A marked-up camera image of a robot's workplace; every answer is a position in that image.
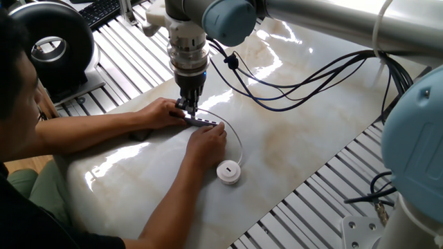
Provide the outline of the person's right hand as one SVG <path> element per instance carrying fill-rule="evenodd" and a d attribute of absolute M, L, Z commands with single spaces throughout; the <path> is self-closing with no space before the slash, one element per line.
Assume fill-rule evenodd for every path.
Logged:
<path fill-rule="evenodd" d="M 225 125 L 200 127 L 192 133 L 184 161 L 194 170 L 206 171 L 224 159 L 226 148 Z"/>

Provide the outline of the person's left hand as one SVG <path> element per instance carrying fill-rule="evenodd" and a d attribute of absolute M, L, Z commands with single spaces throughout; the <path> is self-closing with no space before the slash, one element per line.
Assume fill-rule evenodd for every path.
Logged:
<path fill-rule="evenodd" d="M 173 99 L 156 99 L 134 114 L 136 126 L 140 129 L 161 129 L 186 125 L 185 114 L 176 107 L 176 103 Z"/>

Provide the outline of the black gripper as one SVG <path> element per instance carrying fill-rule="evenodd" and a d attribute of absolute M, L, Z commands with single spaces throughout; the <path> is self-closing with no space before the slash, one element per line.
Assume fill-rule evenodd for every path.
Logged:
<path fill-rule="evenodd" d="M 180 96 L 182 97 L 177 99 L 175 107 L 190 113 L 191 116 L 195 116 L 198 111 L 198 101 L 203 92 L 206 77 L 205 71 L 194 76 L 175 73 L 174 80 L 180 88 Z"/>

